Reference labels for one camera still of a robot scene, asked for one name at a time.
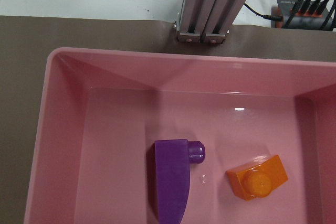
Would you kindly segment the purple toy block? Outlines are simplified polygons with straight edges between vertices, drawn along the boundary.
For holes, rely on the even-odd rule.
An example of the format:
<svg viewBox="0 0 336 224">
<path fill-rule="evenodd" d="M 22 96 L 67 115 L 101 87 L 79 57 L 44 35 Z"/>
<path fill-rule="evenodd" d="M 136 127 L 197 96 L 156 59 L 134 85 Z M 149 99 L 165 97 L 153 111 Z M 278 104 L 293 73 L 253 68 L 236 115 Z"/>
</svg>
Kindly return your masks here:
<svg viewBox="0 0 336 224">
<path fill-rule="evenodd" d="M 181 223 L 187 206 L 191 165 L 205 160 L 205 146 L 187 139 L 154 142 L 159 223 Z"/>
</svg>

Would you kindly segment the orange toy block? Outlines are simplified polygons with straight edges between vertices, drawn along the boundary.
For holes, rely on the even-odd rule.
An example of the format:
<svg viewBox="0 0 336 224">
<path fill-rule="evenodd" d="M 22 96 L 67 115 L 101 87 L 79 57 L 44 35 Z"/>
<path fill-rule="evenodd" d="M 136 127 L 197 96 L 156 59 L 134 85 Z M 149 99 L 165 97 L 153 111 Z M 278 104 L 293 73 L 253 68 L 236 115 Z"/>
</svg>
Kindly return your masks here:
<svg viewBox="0 0 336 224">
<path fill-rule="evenodd" d="M 249 201 L 265 198 L 288 181 L 279 155 L 258 156 L 226 171 L 234 195 Z"/>
</svg>

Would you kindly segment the pink plastic box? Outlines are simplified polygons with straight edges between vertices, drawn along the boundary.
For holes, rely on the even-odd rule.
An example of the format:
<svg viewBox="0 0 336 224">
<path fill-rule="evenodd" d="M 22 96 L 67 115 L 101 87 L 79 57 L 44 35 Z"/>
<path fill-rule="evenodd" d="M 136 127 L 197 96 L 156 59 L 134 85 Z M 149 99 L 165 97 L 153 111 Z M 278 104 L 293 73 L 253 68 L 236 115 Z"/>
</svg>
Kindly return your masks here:
<svg viewBox="0 0 336 224">
<path fill-rule="evenodd" d="M 24 223 L 335 223 L 335 64 L 58 48 Z"/>
</svg>

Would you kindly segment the orange usb hub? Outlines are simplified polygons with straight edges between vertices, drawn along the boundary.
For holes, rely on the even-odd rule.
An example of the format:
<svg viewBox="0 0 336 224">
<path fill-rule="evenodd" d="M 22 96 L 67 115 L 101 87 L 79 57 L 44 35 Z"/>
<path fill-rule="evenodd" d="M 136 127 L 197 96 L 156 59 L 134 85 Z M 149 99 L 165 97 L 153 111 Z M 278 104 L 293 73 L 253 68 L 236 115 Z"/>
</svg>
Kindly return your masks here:
<svg viewBox="0 0 336 224">
<path fill-rule="evenodd" d="M 310 6 L 305 13 L 302 13 L 301 10 L 299 10 L 294 15 L 289 25 L 285 26 L 287 20 L 291 16 L 295 2 L 295 0 L 277 0 L 278 7 L 274 7 L 272 12 L 275 13 L 276 16 L 280 16 L 282 20 L 275 22 L 275 28 L 324 31 L 333 31 L 335 29 L 335 10 L 332 12 L 326 25 L 321 28 L 332 7 L 329 9 L 326 7 L 322 12 L 319 12 L 318 9 L 316 9 L 312 14 L 309 13 Z"/>
</svg>

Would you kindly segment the aluminium frame post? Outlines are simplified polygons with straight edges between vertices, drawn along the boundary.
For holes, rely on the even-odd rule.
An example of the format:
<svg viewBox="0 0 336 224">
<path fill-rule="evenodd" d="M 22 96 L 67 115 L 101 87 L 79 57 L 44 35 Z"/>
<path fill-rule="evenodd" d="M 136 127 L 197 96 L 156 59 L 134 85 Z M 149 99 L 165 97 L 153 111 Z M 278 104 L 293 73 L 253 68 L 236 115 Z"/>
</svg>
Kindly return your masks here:
<svg viewBox="0 0 336 224">
<path fill-rule="evenodd" d="M 221 44 L 246 0 L 183 0 L 176 21 L 184 43 Z"/>
</svg>

